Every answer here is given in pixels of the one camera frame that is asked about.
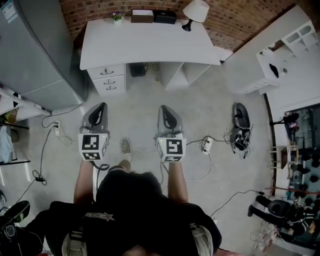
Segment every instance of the electrical outlet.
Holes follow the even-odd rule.
[[[205,137],[204,142],[202,144],[202,149],[201,149],[202,153],[204,153],[205,155],[208,155],[210,153],[210,149],[213,142],[214,140],[209,136]]]
[[[55,136],[60,136],[60,127],[61,127],[61,122],[60,121],[56,121],[56,124],[58,126],[58,128],[54,128],[55,129]]]

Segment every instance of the refrigerator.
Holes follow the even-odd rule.
[[[50,111],[82,103],[87,75],[59,0],[0,5],[0,84]]]

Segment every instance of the brick wall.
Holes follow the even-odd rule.
[[[204,22],[212,42],[232,51],[265,28],[293,4],[299,4],[316,28],[320,0],[205,0],[210,9]],[[191,0],[60,0],[61,9],[75,38],[88,21],[108,18],[116,10],[127,16],[132,9],[170,10],[185,18],[182,9]]]

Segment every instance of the desk drawer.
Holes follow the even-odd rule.
[[[94,79],[92,82],[101,96],[122,94],[126,92],[124,75]]]
[[[125,65],[109,65],[87,69],[91,79],[108,78],[125,74]]]

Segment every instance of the potted plant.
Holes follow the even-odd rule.
[[[114,20],[114,24],[121,24],[121,21],[122,21],[122,13],[121,13],[121,11],[119,11],[119,10],[117,10],[117,11],[115,11],[115,12],[112,12],[112,18],[113,18],[113,20]]]

